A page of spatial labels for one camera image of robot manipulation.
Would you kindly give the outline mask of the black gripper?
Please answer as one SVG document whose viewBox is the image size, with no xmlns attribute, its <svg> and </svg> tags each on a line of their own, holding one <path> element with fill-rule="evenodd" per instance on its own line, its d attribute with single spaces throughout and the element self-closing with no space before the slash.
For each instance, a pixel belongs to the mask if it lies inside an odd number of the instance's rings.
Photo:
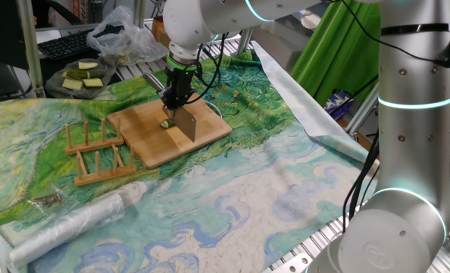
<svg viewBox="0 0 450 273">
<path fill-rule="evenodd" d="M 195 90 L 191 87 L 194 71 L 184 71 L 178 68 L 165 69 L 167 76 L 167 86 L 161 93 L 161 101 L 168 111 L 173 110 L 173 103 L 177 104 L 177 109 L 187 104 Z"/>
</svg>

